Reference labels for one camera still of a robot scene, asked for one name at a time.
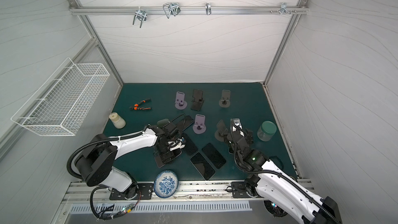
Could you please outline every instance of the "wire basket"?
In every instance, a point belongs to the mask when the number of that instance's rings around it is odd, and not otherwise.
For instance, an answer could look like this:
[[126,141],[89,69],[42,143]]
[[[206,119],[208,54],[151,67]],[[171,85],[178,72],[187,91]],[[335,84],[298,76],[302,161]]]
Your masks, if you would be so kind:
[[[75,136],[109,73],[102,63],[76,64],[70,58],[65,62],[72,65],[61,65],[62,76],[43,93],[50,77],[14,114],[13,122],[40,136]],[[29,102],[32,107],[26,110]]]

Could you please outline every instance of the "glass jar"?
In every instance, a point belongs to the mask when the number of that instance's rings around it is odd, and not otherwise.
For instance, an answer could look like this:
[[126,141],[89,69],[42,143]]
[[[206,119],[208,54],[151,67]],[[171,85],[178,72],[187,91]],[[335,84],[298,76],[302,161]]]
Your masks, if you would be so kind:
[[277,127],[271,121],[264,121],[257,131],[257,137],[262,141],[269,141],[276,133]]

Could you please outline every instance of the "pliers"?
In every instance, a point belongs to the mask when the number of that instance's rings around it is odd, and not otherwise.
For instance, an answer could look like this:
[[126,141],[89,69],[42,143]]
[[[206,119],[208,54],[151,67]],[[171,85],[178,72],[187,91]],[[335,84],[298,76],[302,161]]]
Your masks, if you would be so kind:
[[137,104],[134,104],[133,107],[130,107],[130,110],[151,110],[152,109],[151,107],[138,107],[139,105],[145,102],[150,102],[150,98],[140,101]]

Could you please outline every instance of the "blue and white plate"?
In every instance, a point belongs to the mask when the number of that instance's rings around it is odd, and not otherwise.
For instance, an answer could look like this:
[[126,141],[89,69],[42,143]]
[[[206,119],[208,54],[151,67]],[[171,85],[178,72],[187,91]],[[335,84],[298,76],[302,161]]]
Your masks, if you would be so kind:
[[171,170],[162,171],[153,182],[155,194],[161,198],[171,197],[178,187],[177,175]]

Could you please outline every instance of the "smartphone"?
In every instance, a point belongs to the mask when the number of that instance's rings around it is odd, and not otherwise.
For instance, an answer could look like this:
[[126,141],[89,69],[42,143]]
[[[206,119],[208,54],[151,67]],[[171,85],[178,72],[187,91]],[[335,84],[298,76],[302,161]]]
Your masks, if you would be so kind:
[[[185,117],[185,124],[184,124],[184,127],[183,127],[182,131],[184,131],[185,129],[187,129],[187,128],[188,128],[190,125],[192,125],[194,122],[195,122],[195,121],[192,119],[192,117],[189,116],[189,115],[187,115],[187,116]],[[176,127],[177,127],[178,130],[181,130],[182,123],[184,123],[184,119],[182,119],[180,122],[178,122],[178,123],[176,124]]]
[[188,156],[192,156],[198,151],[198,147],[196,147],[195,143],[192,142],[186,133],[183,133],[182,137],[185,140],[185,147],[182,148],[182,150],[185,151]]
[[208,143],[205,147],[203,147],[202,152],[206,155],[206,157],[209,158],[209,160],[217,169],[220,169],[226,163],[225,158],[211,143]]
[[200,152],[197,152],[193,157],[191,157],[191,162],[206,181],[216,173]]

